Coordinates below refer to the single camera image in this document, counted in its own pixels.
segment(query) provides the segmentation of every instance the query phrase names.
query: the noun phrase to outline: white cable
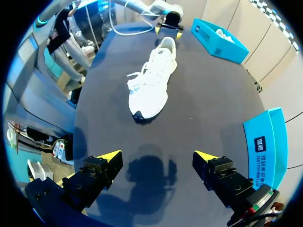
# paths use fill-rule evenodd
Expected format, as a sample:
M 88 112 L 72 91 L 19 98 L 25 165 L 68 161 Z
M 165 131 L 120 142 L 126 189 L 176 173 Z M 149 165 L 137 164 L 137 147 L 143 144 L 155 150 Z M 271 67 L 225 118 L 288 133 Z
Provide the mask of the white cable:
M 145 31 L 141 31 L 141 32 L 136 32 L 136 33 L 121 33 L 121 32 L 118 32 L 115 28 L 114 28 L 114 25 L 113 25 L 113 21 L 112 21 L 112 14 L 111 14 L 111 0 L 109 0 L 109 22 L 110 22 L 110 25 L 113 29 L 114 32 L 116 32 L 118 35 L 140 35 L 140 34 L 143 34 L 143 33 L 146 33 L 146 32 L 149 32 L 151 30 L 153 30 L 153 25 L 151 23 L 149 23 L 148 21 L 144 20 L 142 17 L 141 19 L 146 23 L 148 24 L 149 26 L 151 26 L 150 29 L 148 30 L 145 30 Z
M 90 22 L 89 10 L 87 9 L 87 6 L 85 6 L 85 10 L 86 10 L 87 19 L 89 21 L 89 27 L 90 27 L 91 33 L 93 35 L 93 38 L 94 38 L 94 41 L 96 43 L 97 49 L 99 50 L 99 45 L 98 45 L 98 42 L 97 42 L 97 39 L 96 39 L 96 36 L 95 36 L 95 32 L 94 32 L 93 26 L 91 25 L 91 22 Z
M 124 5 L 124 22 L 126 23 L 126 6 L 129 3 L 129 0 L 126 1 L 125 5 Z

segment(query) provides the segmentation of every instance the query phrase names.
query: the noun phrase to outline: dark blue table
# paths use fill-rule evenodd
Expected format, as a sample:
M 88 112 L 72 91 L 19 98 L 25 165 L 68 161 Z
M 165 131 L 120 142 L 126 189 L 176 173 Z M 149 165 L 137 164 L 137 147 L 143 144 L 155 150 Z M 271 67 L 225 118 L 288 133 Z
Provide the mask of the dark blue table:
M 142 23 L 117 27 L 146 30 Z M 75 171 L 89 155 L 122 150 L 124 167 L 108 192 L 87 209 L 115 227 L 226 226 L 232 210 L 208 192 L 192 168 L 194 150 L 227 156 L 248 176 L 242 123 L 264 111 L 254 84 L 239 64 L 213 57 L 186 29 L 176 41 L 176 71 L 157 118 L 136 124 L 128 108 L 127 74 L 140 71 L 164 36 L 111 32 L 87 74 L 77 107 Z

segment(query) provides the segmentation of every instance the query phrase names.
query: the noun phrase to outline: cable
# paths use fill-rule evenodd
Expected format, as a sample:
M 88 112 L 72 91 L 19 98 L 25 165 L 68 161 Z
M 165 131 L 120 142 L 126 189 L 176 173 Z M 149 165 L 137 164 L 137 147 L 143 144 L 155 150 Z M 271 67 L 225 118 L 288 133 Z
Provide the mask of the cable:
M 52 145 L 51 147 L 47 147 L 47 148 L 44 148 L 44 147 L 42 147 L 42 146 L 39 146 L 39 147 L 42 148 L 42 149 L 46 149 L 46 150 L 52 150 L 52 149 L 54 148 L 56 142 L 61 141 L 61 140 L 65 141 L 64 139 L 58 139 L 58 140 L 56 140 L 56 141 L 53 143 L 53 145 Z
M 61 164 L 68 165 L 67 163 L 62 162 L 61 159 L 59 159 L 59 161 Z
M 254 217 L 246 219 L 243 222 L 240 222 L 240 223 L 234 225 L 233 227 L 244 227 L 244 226 L 247 226 L 251 222 L 258 221 L 260 219 L 264 219 L 264 218 L 267 218 L 267 217 L 278 217 L 280 215 L 281 215 L 281 213 L 279 212 L 279 213 L 270 213 L 270 214 L 262 214 L 262 215 L 259 215 L 259 216 L 254 216 Z
M 7 125 L 14 131 L 20 133 L 20 132 L 25 132 L 24 129 L 26 129 L 26 127 L 24 127 L 23 129 L 18 129 L 16 126 L 10 124 L 10 123 L 7 123 Z
M 151 26 L 150 29 L 145 30 L 145 31 L 142 31 L 142 32 L 136 32 L 136 33 L 121 33 L 121 32 L 118 32 L 118 31 L 114 28 L 113 21 L 112 21 L 112 14 L 111 14 L 111 0 L 109 0 L 108 3 L 109 3 L 109 22 L 110 22 L 110 25 L 111 25 L 113 31 L 116 32 L 118 35 L 124 35 L 124 36 L 128 36 L 128 35 L 140 35 L 140 34 L 147 33 L 147 32 L 150 32 L 151 30 L 153 30 L 153 28 L 154 28 L 153 25 L 152 25 L 151 23 L 149 23 L 148 21 L 144 20 L 144 19 L 141 17 L 141 19 L 142 19 L 146 24 L 148 24 L 149 26 Z
M 296 118 L 296 117 L 300 116 L 301 114 L 303 114 L 303 111 L 302 111 L 301 113 L 299 113 L 297 116 L 293 117 L 292 119 L 289 119 L 289 120 L 288 120 L 288 121 L 286 121 L 285 123 L 290 122 L 291 120 L 293 120 L 294 118 Z
M 50 68 L 47 67 L 47 65 L 46 65 L 48 71 L 50 71 L 53 68 L 53 66 L 55 65 L 55 63 L 56 63 L 56 54 L 55 54 L 55 52 L 53 53 L 53 58 L 54 58 L 53 65 Z
M 300 166 L 303 166 L 303 164 L 298 165 L 298 166 L 294 166 L 294 167 L 289 167 L 289 168 L 287 168 L 287 169 L 293 169 L 293 168 L 297 168 L 297 167 L 300 167 Z

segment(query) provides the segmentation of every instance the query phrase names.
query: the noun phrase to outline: checkered pattern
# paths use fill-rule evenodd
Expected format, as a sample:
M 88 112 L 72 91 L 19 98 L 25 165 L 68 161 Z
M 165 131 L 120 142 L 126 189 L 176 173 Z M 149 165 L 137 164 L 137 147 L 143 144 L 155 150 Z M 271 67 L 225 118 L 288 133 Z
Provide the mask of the checkered pattern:
M 267 3 L 265 3 L 263 0 L 248 0 L 248 1 L 250 1 L 254 7 L 260 9 L 260 11 L 264 13 L 265 16 L 269 18 L 272 21 L 272 23 L 283 32 L 285 37 L 288 39 L 289 43 L 291 43 L 294 46 L 294 48 L 297 51 L 299 51 L 300 48 L 298 44 L 294 42 L 294 35 L 290 32 L 289 27 L 282 22 L 281 17 L 279 17 L 273 9 L 267 7 Z

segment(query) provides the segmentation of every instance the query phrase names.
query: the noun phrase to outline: blue box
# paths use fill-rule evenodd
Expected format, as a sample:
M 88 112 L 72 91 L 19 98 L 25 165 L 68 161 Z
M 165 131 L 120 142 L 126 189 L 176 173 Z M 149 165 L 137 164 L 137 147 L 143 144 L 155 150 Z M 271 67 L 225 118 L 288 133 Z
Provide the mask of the blue box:
M 282 109 L 267 110 L 243 124 L 248 148 L 249 177 L 254 189 L 277 189 L 287 170 L 288 144 Z
M 221 29 L 226 36 L 231 36 L 235 43 L 221 38 L 216 33 L 217 29 Z M 218 25 L 195 18 L 191 32 L 213 56 L 241 64 L 249 54 L 248 49 L 235 36 Z

